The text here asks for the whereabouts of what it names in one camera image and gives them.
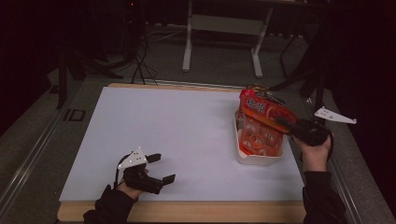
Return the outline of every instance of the white paper sheet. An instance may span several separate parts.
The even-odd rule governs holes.
[[[120,159],[138,147],[162,154],[148,164],[149,176],[176,174],[140,201],[300,201],[303,181],[289,144],[271,166],[236,160],[238,106],[239,92],[104,88],[60,201],[99,199]]]

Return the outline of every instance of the black sleeve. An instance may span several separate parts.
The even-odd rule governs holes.
[[[304,172],[303,199],[306,216],[304,224],[347,223],[346,207],[340,196],[332,190],[332,174]]]
[[[84,224],[125,224],[134,203],[127,194],[107,185],[95,203],[95,210],[84,214]]]

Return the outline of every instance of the gray floor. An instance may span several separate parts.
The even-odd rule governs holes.
[[[163,27],[154,27],[153,30],[161,31],[161,29]],[[166,32],[179,29],[181,28],[168,29]],[[237,36],[244,38],[238,39],[238,44],[235,44],[208,41],[206,34],[194,35],[201,38],[194,38],[189,73],[181,71],[185,45],[183,31],[179,35],[162,40],[160,39],[164,35],[149,35],[150,41],[145,57],[148,70],[143,70],[144,76],[147,77],[146,81],[153,84],[154,81],[149,78],[152,76],[162,84],[166,84],[165,81],[177,81],[240,88],[247,84],[272,86],[285,80],[281,73],[278,56],[288,40],[281,36],[269,36],[264,40],[260,53],[264,77],[257,79],[254,77],[249,51],[255,43],[254,38]],[[301,38],[290,47],[285,58],[289,71],[299,62],[305,49],[306,44]],[[143,56],[144,51],[140,49],[139,52],[139,55]],[[56,110],[57,95],[47,92],[2,136],[0,139],[0,190],[2,192],[8,190],[9,183],[12,183],[11,180],[21,165],[27,164],[24,167],[30,167],[31,172],[21,179],[22,183],[18,185],[20,187],[15,188],[14,197],[10,198],[7,204],[9,206],[2,208],[4,214],[7,215],[0,219],[1,223],[42,224],[54,223],[57,220],[60,194],[101,89],[112,82],[129,83],[135,68],[136,64],[132,64],[120,68],[119,71],[116,69],[117,74],[124,76],[123,79],[102,77],[90,69],[84,81],[75,81],[69,77],[69,100],[62,109]],[[49,78],[56,84],[57,70],[50,73]],[[297,83],[283,91],[297,96],[300,85],[301,83]],[[303,108],[309,107],[303,105],[303,100],[294,103],[301,105],[296,108],[301,115],[307,114]],[[328,91],[326,91],[325,103],[331,110],[337,110],[331,93]],[[84,120],[64,119],[68,109],[84,110],[86,112]],[[349,218],[358,218],[351,223],[395,223],[347,126],[330,124],[330,127],[338,139],[336,148],[343,149],[334,152],[336,160],[332,164],[332,169],[340,172],[345,178],[338,180],[346,186],[346,190],[340,189],[340,192],[347,192],[351,195],[352,202],[355,203],[358,211],[357,215],[349,215]],[[31,151],[37,152],[37,157],[36,160],[31,160],[36,162],[29,164],[30,161],[25,159]]]

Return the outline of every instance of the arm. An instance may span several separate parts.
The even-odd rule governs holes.
[[[141,193],[143,191],[130,189],[123,182],[116,189],[107,185],[102,197],[95,203],[95,210],[84,214],[84,224],[125,224]]]
[[[305,187],[303,199],[306,216],[304,224],[347,223],[346,208],[339,195],[332,190],[332,174],[327,172],[331,148],[330,136],[321,146],[311,147],[294,138],[303,153]]]

